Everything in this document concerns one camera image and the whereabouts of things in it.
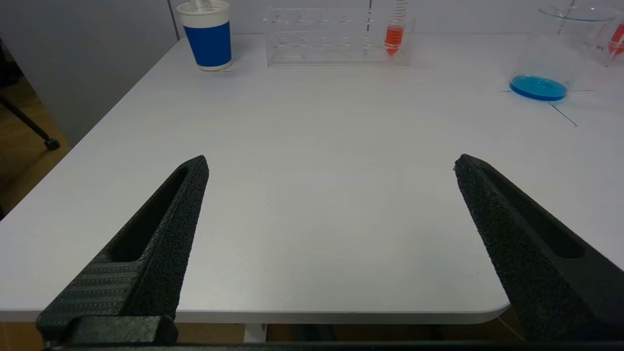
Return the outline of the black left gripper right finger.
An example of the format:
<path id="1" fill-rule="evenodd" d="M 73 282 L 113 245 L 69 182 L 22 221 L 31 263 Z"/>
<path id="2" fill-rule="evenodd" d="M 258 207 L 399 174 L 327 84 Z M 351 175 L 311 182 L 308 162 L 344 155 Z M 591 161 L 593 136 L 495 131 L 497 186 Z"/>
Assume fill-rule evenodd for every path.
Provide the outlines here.
<path id="1" fill-rule="evenodd" d="M 527 339 L 622 342 L 622 269 L 485 161 L 454 171 Z"/>

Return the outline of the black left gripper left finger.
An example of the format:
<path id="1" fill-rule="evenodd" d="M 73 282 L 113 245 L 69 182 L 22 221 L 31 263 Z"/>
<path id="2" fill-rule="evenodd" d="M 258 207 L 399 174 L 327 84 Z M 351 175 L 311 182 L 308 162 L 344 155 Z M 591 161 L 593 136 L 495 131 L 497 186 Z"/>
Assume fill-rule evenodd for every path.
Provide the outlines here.
<path id="1" fill-rule="evenodd" d="M 209 180 L 183 162 L 41 312 L 48 345 L 173 345 L 174 320 Z"/>

